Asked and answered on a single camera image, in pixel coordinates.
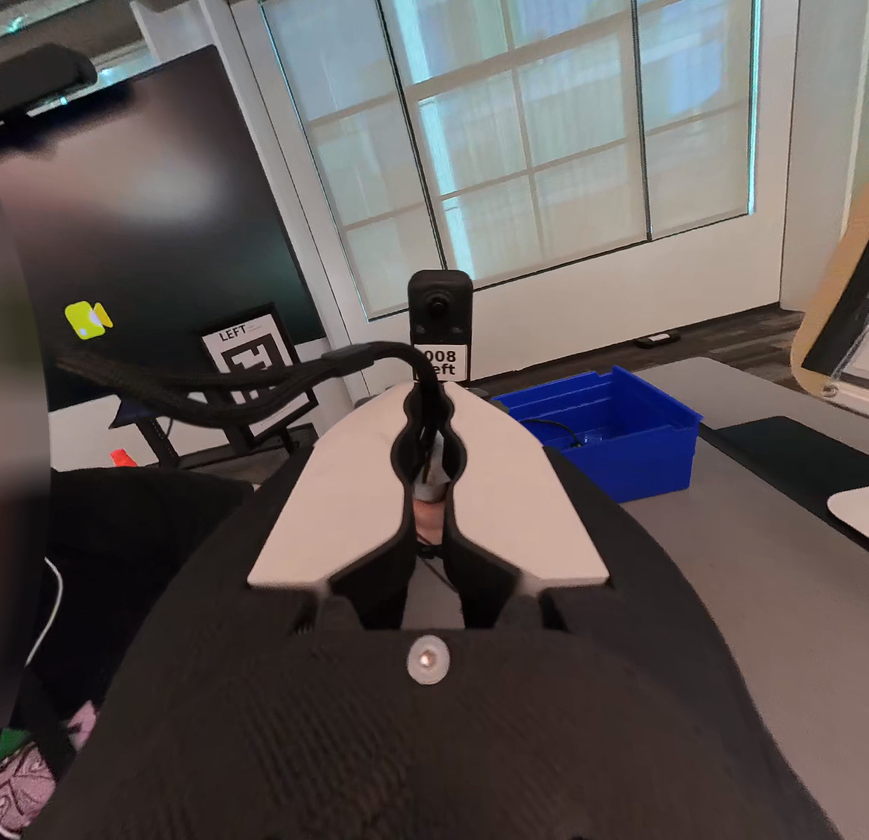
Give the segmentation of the patterned pink cloth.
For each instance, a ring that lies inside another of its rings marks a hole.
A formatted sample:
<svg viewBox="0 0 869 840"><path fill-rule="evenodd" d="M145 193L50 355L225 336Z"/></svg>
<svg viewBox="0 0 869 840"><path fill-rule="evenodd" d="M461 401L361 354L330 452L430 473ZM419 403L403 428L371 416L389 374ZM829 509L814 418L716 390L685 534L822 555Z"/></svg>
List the patterned pink cloth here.
<svg viewBox="0 0 869 840"><path fill-rule="evenodd" d="M57 781L17 709L1 738L1 836L22 838L53 795Z"/></svg>

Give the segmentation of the black framed marker sign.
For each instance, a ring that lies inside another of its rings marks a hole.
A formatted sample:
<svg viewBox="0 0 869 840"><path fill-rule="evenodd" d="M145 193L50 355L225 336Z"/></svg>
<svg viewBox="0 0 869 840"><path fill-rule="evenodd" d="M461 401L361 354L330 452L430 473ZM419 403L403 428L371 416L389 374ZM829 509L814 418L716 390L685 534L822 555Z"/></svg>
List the black framed marker sign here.
<svg viewBox="0 0 869 840"><path fill-rule="evenodd" d="M222 373L292 367L300 363L296 347L273 303L236 313L199 335L211 364ZM311 391L296 396L266 420L225 431L238 452L252 453L272 437L287 439L288 429L318 407Z"/></svg>

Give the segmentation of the white flat object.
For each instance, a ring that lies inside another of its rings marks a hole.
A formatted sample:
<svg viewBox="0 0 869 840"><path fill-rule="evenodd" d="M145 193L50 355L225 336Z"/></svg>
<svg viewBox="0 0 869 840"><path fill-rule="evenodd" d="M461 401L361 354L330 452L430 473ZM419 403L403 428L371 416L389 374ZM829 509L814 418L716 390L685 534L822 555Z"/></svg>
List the white flat object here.
<svg viewBox="0 0 869 840"><path fill-rule="evenodd" d="M868 538L868 496L869 487L859 487L832 494L826 504L836 520Z"/></svg>

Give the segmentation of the black desk mat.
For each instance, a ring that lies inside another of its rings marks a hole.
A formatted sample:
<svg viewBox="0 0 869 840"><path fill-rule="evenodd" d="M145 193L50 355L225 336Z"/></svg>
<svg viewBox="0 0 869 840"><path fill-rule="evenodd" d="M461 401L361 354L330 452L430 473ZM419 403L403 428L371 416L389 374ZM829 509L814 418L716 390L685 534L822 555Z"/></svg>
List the black desk mat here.
<svg viewBox="0 0 869 840"><path fill-rule="evenodd" d="M833 516L828 499L867 486L868 455L785 416L721 429L700 438L867 551L868 538Z"/></svg>

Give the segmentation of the large paned window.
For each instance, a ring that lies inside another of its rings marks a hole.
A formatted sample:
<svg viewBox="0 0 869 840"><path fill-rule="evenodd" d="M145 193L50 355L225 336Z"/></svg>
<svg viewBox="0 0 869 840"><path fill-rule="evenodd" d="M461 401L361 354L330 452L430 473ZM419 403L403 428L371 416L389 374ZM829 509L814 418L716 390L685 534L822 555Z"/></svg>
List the large paned window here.
<svg viewBox="0 0 869 840"><path fill-rule="evenodd" d="M261 0L367 321L748 215L754 0Z"/></svg>

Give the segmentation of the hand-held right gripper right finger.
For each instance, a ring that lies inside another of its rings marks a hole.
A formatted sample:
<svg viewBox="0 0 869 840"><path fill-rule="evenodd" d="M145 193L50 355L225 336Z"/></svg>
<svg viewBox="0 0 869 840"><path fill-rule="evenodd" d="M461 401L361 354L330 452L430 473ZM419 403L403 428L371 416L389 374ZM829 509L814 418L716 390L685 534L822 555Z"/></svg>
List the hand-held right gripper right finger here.
<svg viewBox="0 0 869 840"><path fill-rule="evenodd" d="M493 627L515 596L605 585L609 571L542 443L465 388L445 384L442 398L442 561L465 627Z"/></svg>

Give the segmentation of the blue plastic bin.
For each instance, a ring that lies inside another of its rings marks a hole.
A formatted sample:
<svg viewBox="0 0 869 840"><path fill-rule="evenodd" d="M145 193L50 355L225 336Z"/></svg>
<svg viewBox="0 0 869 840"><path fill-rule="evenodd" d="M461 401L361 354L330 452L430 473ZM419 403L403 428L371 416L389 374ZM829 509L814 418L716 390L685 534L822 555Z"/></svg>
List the blue plastic bin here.
<svg viewBox="0 0 869 840"><path fill-rule="evenodd" d="M493 399L615 502L690 486L701 414L621 367Z"/></svg>

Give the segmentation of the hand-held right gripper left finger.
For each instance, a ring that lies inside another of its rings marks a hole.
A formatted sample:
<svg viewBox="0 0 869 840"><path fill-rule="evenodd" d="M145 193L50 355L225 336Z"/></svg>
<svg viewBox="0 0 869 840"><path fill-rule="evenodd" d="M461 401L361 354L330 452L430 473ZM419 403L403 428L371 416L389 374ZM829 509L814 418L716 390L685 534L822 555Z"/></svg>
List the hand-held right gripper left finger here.
<svg viewBox="0 0 869 840"><path fill-rule="evenodd" d="M397 629L416 563L417 396L399 384L316 444L247 583L346 598L364 627Z"/></svg>

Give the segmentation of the wooden framed board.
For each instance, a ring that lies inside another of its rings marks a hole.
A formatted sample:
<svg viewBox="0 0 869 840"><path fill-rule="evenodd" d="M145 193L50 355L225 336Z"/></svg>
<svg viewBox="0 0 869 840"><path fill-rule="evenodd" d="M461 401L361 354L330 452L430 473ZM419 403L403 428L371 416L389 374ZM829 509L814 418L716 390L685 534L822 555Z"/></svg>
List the wooden framed board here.
<svg viewBox="0 0 869 840"><path fill-rule="evenodd" d="M808 395L867 415L868 188L809 303L790 350L790 368Z"/></svg>

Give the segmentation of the large black monitor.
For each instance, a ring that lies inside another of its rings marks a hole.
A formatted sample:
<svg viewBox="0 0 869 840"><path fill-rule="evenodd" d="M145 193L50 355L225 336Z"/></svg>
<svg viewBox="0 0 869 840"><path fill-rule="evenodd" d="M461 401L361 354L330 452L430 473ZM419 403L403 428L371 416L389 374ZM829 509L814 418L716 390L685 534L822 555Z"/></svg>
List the large black monitor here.
<svg viewBox="0 0 869 840"><path fill-rule="evenodd" d="M215 47L2 127L1 149L49 411L110 393L57 350L212 371L201 336L271 305L294 345L324 338Z"/></svg>

